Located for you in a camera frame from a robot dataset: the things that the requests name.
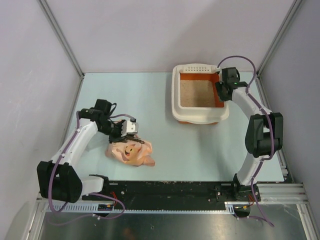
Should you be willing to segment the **black bag sealing clip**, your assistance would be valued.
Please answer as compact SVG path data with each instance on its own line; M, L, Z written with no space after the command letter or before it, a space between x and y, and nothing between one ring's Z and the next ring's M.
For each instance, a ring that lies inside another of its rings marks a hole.
M140 137L138 137L136 134L128 134L125 136L125 139L127 141L134 141L140 144L145 144L145 141L143 139L141 139Z

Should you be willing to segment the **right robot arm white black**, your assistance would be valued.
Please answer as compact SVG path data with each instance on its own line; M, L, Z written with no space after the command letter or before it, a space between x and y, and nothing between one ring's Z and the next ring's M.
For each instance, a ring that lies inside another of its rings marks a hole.
M256 178L263 163L272 159L282 149L284 117L260 104L250 92L249 85L240 80L235 67L222 68L215 84L217 94L223 102L234 102L248 118L245 134L247 155L240 170L234 175L229 187L218 189L221 196L216 199L246 201L259 194Z

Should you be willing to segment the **cream orange litter box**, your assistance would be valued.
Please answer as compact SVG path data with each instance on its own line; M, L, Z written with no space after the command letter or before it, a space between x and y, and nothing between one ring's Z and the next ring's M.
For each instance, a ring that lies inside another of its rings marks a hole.
M219 99L216 65L180 64L172 70L171 112L182 124L214 125L229 117L227 103Z

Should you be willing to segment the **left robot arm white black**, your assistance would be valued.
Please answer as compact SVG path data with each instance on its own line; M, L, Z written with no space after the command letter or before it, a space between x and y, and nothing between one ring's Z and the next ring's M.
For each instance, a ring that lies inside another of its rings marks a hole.
M57 200L75 203L91 193L100 200L110 196L111 188L104 184L104 176L90 174L80 177L76 165L97 133L109 136L112 140L124 140L137 133L138 125L134 117L113 120L116 106L105 99L97 99L93 107L76 112L73 132L50 160L41 161L36 168L39 191L43 198L50 202Z

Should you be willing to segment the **pink cat litter bag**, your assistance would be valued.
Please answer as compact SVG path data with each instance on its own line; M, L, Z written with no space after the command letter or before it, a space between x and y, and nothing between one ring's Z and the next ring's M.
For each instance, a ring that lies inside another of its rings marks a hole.
M151 157L153 153L152 144L146 140L145 144L127 140L127 142L108 142L105 156L131 166L155 166L155 160Z

